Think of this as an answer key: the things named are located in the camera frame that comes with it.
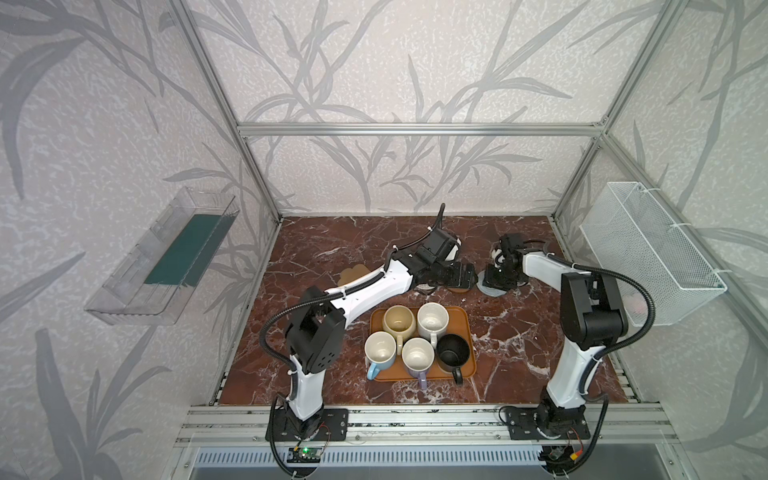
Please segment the grey round felt coaster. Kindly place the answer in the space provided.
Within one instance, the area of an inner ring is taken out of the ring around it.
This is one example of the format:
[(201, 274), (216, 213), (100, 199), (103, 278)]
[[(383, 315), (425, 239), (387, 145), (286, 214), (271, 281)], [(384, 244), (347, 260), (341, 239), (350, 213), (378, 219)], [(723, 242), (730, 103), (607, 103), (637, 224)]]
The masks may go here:
[(500, 290), (492, 287), (485, 286), (482, 282), (477, 284), (478, 290), (486, 296), (498, 298), (507, 294), (506, 290)]

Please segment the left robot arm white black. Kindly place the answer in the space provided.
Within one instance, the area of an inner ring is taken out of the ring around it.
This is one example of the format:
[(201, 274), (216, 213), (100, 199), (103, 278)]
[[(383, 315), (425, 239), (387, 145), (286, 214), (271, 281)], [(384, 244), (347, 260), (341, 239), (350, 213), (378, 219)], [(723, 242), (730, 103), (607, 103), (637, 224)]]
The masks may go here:
[(300, 301), (265, 322), (259, 345), (288, 367), (287, 416), (297, 425), (320, 421), (325, 371), (339, 358), (347, 328), (379, 304), (419, 286), (470, 289), (473, 264), (458, 258), (461, 241), (432, 226), (421, 238), (393, 246), (379, 268), (361, 278), (321, 290), (312, 286)]

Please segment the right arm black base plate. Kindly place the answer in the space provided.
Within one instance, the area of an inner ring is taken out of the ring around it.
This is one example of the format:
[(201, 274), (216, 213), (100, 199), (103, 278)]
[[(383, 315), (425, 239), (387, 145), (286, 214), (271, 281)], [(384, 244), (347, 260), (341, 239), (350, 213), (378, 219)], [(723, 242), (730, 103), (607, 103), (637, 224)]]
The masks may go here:
[(567, 440), (591, 438), (585, 408), (563, 409), (540, 404), (537, 407), (503, 406), (499, 418), (511, 440)]

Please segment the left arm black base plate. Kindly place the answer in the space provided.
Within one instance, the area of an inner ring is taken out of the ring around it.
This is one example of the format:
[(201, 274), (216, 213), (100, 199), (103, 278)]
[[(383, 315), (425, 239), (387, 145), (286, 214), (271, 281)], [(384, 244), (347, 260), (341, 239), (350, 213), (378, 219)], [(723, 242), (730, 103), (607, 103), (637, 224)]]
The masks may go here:
[(278, 407), (270, 413), (265, 438), (275, 442), (344, 441), (348, 426), (348, 409), (322, 408), (309, 419), (300, 420), (289, 407)]

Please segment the flower-shaped cork coaster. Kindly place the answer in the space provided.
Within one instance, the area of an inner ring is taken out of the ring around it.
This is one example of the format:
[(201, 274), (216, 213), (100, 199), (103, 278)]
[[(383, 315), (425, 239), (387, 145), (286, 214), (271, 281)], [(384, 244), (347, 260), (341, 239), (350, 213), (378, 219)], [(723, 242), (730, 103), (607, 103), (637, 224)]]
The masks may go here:
[(343, 286), (349, 284), (355, 280), (360, 279), (361, 277), (364, 277), (365, 275), (368, 275), (369, 273), (370, 270), (363, 264), (356, 264), (353, 267), (345, 268), (340, 273), (337, 285)]

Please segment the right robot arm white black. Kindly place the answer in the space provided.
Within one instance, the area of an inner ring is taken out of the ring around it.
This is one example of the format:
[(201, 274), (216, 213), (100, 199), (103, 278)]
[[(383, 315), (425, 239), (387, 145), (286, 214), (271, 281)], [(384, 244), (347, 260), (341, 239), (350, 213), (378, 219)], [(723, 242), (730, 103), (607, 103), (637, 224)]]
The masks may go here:
[[(557, 439), (586, 424), (585, 406), (593, 401), (589, 385), (599, 363), (647, 334), (655, 322), (656, 304), (638, 281), (612, 270), (571, 263), (549, 252), (546, 242), (540, 249), (534, 249), (534, 243), (519, 233), (501, 236), (478, 286), (508, 292), (536, 279), (560, 292), (563, 349), (540, 403), (500, 409), (512, 438)], [(639, 293), (646, 315), (640, 330), (631, 336), (620, 283)]]

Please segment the beige glazed mug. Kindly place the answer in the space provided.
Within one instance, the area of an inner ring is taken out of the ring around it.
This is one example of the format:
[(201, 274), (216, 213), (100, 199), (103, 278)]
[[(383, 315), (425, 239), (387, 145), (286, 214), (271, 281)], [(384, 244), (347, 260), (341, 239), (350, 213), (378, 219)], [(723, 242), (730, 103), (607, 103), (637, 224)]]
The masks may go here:
[(394, 305), (385, 311), (382, 329), (395, 339), (397, 355), (402, 354), (404, 344), (416, 331), (416, 325), (412, 310), (406, 306)]

